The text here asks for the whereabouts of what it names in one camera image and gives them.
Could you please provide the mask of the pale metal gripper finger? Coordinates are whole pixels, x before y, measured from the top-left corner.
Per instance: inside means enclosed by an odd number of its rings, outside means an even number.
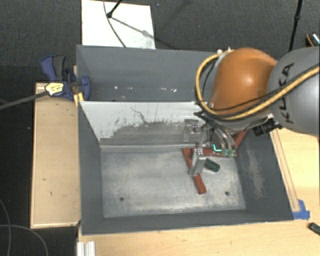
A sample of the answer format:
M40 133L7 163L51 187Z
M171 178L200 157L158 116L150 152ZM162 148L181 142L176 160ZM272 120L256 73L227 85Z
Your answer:
M189 176L197 176L200 173L199 167L198 167L198 160L199 160L199 151L198 149L194 149L190 156L191 167L189 167L189 170L187 172Z
M207 158L204 155L203 149L197 150L197 159L196 159L196 173L201 174L203 172L205 162Z

